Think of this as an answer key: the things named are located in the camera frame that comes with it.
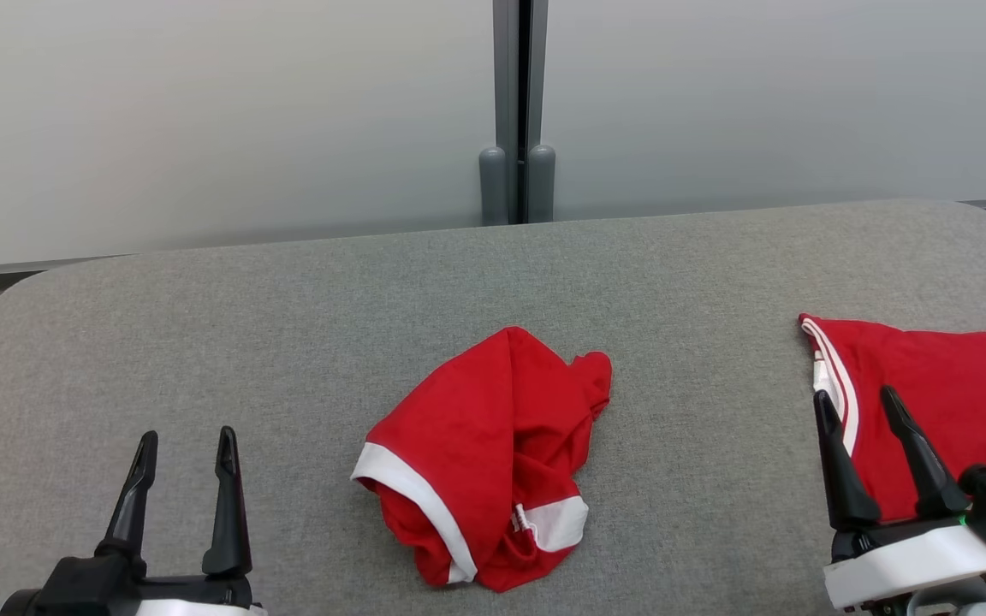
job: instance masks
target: folded red shirt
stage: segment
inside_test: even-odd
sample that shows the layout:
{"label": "folded red shirt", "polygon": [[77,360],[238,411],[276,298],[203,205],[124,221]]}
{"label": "folded red shirt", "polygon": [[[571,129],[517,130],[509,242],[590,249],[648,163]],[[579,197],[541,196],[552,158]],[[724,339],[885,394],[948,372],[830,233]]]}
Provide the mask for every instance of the folded red shirt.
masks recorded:
{"label": "folded red shirt", "polygon": [[893,386],[954,477],[986,464],[986,332],[900,331],[799,317],[813,346],[813,387],[832,397],[844,445],[882,518],[915,518],[916,490],[881,405]]}
{"label": "folded red shirt", "polygon": [[549,573],[584,533],[573,472],[607,405],[610,360],[565,365],[521,328],[437,368],[367,436],[352,479],[425,581],[498,592]]}

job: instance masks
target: white stripe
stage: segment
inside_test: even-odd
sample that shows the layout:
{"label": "white stripe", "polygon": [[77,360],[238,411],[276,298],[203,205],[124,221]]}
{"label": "white stripe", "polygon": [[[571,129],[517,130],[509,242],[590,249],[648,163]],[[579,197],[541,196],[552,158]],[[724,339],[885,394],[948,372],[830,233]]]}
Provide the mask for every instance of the white stripe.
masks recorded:
{"label": "white stripe", "polygon": [[854,393],[850,375],[846,373],[846,366],[832,346],[832,341],[815,321],[805,319],[801,323],[801,328],[817,339],[817,346],[821,348],[826,362],[830,364],[829,366],[822,361],[817,365],[817,355],[813,354],[813,388],[817,391],[827,391],[832,398],[836,412],[839,413],[839,421],[844,422],[842,444],[846,449],[846,455],[853,456],[854,441],[858,438],[858,395]]}
{"label": "white stripe", "polygon": [[436,490],[413,467],[383,445],[364,443],[364,451],[360,452],[356,468],[349,479],[360,477],[376,480],[421,507],[428,522],[439,533],[451,554],[451,568],[447,577],[449,584],[474,580],[478,567],[470,556],[470,546],[466,545],[466,538],[463,537],[462,530],[459,530],[459,524],[454,521],[454,515],[451,515],[447,504],[439,498]]}

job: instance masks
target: white wall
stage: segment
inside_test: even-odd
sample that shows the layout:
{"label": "white wall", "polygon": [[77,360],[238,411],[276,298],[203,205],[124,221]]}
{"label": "white wall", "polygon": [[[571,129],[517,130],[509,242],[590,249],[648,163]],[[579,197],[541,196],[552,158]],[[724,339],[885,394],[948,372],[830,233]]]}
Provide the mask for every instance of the white wall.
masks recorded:
{"label": "white wall", "polygon": [[488,3],[0,0],[0,264],[477,225]]}
{"label": "white wall", "polygon": [[549,0],[555,218],[986,198],[986,0]]}

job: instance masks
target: gray couch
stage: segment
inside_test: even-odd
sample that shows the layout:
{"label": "gray couch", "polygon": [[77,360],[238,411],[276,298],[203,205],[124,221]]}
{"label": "gray couch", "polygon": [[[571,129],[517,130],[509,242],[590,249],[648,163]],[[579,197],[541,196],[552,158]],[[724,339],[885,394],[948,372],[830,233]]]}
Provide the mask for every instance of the gray couch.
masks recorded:
{"label": "gray couch", "polygon": [[[986,213],[874,202],[109,258],[0,298],[0,603],[103,534],[159,430],[144,555],[199,569],[238,430],[254,594],[293,613],[832,613],[797,315],[986,329]],[[578,483],[584,541],[498,595],[427,588],[367,430],[508,324],[613,360]]]}

